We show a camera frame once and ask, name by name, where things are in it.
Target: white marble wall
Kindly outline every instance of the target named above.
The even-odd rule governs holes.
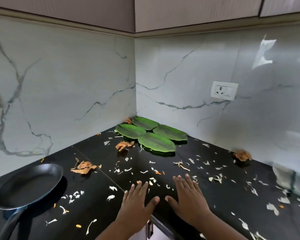
[[[300,171],[300,26],[136,39],[137,114]],[[239,83],[234,101],[213,81]]]
[[[134,40],[0,17],[0,176],[136,114]]]

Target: green leaf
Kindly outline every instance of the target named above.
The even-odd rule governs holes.
[[[118,133],[122,134],[125,137],[138,139],[140,136],[147,133],[145,129],[137,127],[132,124],[119,124],[115,127]]]
[[[166,137],[148,132],[138,139],[139,143],[145,147],[159,152],[174,152],[176,145]]]
[[[158,127],[153,129],[153,132],[174,141],[188,140],[186,133],[164,124],[158,125]]]
[[[143,117],[134,117],[131,122],[147,131],[150,131],[159,125],[157,122]]]

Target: frying pan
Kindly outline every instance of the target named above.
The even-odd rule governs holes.
[[[16,210],[2,228],[0,240],[10,238],[24,210],[50,193],[62,175],[59,165],[41,164],[17,173],[0,187],[0,209]]]

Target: granite countertop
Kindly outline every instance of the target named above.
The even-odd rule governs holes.
[[[297,196],[291,194],[291,204],[284,204],[284,209],[278,207],[278,198],[284,197],[284,194],[275,187],[276,177],[270,166],[254,160],[246,165],[234,164],[231,152],[212,144],[203,145],[206,142],[192,137],[188,138],[186,144],[177,145],[175,153],[165,156],[142,150],[138,144],[119,153],[115,146],[121,140],[123,138],[117,137],[112,128],[46,157],[43,163],[61,165],[64,177],[52,193],[24,212],[10,239],[95,239],[115,220],[124,190],[130,189],[132,183],[136,184],[139,180],[144,183],[152,177],[156,183],[149,185],[146,203],[154,196],[161,199],[152,221],[172,239],[201,239],[199,232],[178,218],[164,200],[166,195],[177,199],[172,176],[188,173],[197,176],[199,187],[212,212],[248,239],[251,239],[249,231],[258,231],[268,240],[300,240],[300,203],[296,200]],[[94,165],[101,165],[101,168],[87,175],[72,173],[70,169],[74,167],[76,157],[80,161],[89,160]],[[179,161],[190,172],[173,163]],[[120,169],[119,173],[115,172],[116,165]],[[158,170],[161,175],[155,174],[151,168]],[[0,186],[16,171],[0,177]],[[215,180],[209,181],[209,177],[220,173],[225,176],[222,184]],[[258,196],[252,193],[252,187],[248,186],[247,181],[252,183]],[[115,186],[117,191],[112,191],[109,186]],[[69,203],[69,198],[61,198],[76,191],[84,191],[84,194],[72,203]],[[107,201],[109,195],[115,197]],[[267,210],[268,203],[276,206],[279,216]],[[60,206],[69,212],[63,215]],[[7,214],[0,210],[0,229],[6,222],[4,217]],[[239,218],[248,224],[249,231],[242,227]],[[53,219],[57,221],[46,226],[45,221]],[[97,221],[91,224],[89,234],[86,235],[88,225],[94,219]]]

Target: wooden cabinet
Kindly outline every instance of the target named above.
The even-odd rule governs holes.
[[[136,32],[257,16],[261,0],[135,0]]]
[[[135,32],[134,0],[0,0],[0,7]]]
[[[261,17],[300,12],[300,0],[264,0]]]

